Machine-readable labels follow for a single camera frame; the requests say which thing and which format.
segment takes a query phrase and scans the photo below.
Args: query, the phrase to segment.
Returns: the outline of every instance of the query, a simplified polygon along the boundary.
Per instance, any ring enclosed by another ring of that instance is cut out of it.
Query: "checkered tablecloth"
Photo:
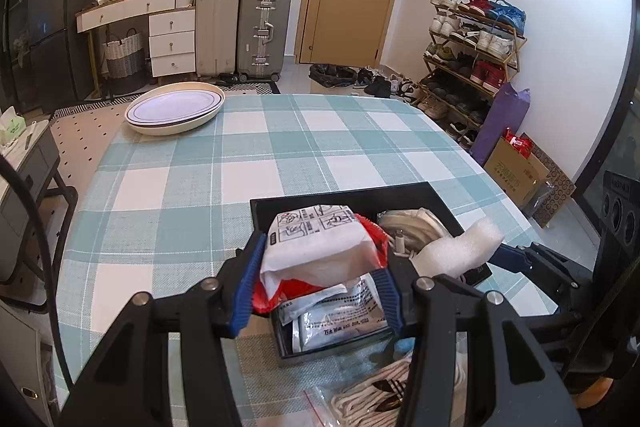
[[[60,272],[60,328],[72,376],[133,293],[184,292],[244,247],[250,199],[424,180],[463,228],[489,216],[510,245],[538,240],[467,153],[396,100],[234,96],[209,123],[179,136],[142,136],[124,124],[79,205]],[[502,291],[521,314],[551,311],[523,276],[492,269],[482,290]],[[280,368],[267,321],[258,317],[224,346],[241,417],[257,427],[313,425],[302,391],[372,371],[382,349]],[[172,414],[174,425],[186,425],[179,358],[179,340],[171,337]],[[62,402],[58,367],[56,386]]]

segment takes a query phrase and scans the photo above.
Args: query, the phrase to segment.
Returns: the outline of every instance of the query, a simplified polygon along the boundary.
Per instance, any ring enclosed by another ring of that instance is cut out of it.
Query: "red shoe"
[[[489,67],[490,65],[484,60],[478,60],[474,65],[473,73],[471,73],[471,80],[482,86],[482,83],[486,80],[487,74],[490,71]]]
[[[458,9],[477,13],[484,17],[485,10],[492,10],[494,5],[492,5],[489,0],[469,0],[469,2],[458,4]]]
[[[500,68],[496,68],[491,64],[487,64],[487,76],[482,83],[482,87],[493,93],[500,91],[502,84],[505,81],[505,71]]]

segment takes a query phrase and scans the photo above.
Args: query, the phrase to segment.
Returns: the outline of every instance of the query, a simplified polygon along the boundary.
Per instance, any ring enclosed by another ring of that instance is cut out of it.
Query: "red package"
[[[511,146],[518,151],[525,158],[531,156],[531,150],[533,149],[533,142],[529,138],[521,138],[511,132],[511,129],[507,127],[504,132],[504,139],[507,140]]]
[[[364,229],[367,231],[367,233],[369,233],[373,244],[376,246],[376,249],[378,250],[378,262],[380,264],[380,268],[385,268],[388,236],[386,235],[384,230],[382,230],[375,223],[372,223],[366,217],[359,216],[355,213],[354,216],[358,218]],[[322,289],[324,288],[310,285],[309,283],[298,279],[287,279],[280,282],[280,286],[278,287],[275,295],[269,300],[267,299],[267,292],[265,291],[260,278],[258,278],[256,279],[254,286],[254,311],[260,314],[269,313],[276,309],[283,302],[290,301],[291,299],[295,299],[297,297],[310,295],[311,293],[319,292]]]

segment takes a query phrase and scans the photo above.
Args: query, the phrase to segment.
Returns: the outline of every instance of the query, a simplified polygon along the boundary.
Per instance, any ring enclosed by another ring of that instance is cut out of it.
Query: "purple bag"
[[[471,157],[480,165],[484,165],[494,151],[494,147],[504,130],[508,127],[512,133],[518,131],[530,104],[529,89],[516,92],[510,82],[505,82],[495,95],[494,105],[492,105],[478,132],[478,137],[471,147]]]

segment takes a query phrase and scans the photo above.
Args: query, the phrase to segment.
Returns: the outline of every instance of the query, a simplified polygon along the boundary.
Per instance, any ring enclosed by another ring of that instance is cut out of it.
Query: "silver bolt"
[[[144,306],[149,302],[149,294],[147,292],[138,292],[131,298],[131,302],[136,306]]]
[[[433,279],[431,277],[420,277],[415,282],[415,285],[418,286],[418,288],[420,288],[421,290],[428,292],[429,290],[433,290],[433,287],[436,285],[436,283],[433,282]]]
[[[504,297],[502,296],[502,294],[500,292],[496,292],[496,291],[492,291],[492,292],[487,293],[486,299],[489,302],[491,302],[491,304],[495,304],[496,306],[498,304],[502,304],[504,302]]]
[[[207,277],[200,283],[200,287],[207,292],[212,292],[213,290],[218,289],[218,286],[220,286],[220,283],[215,277]]]

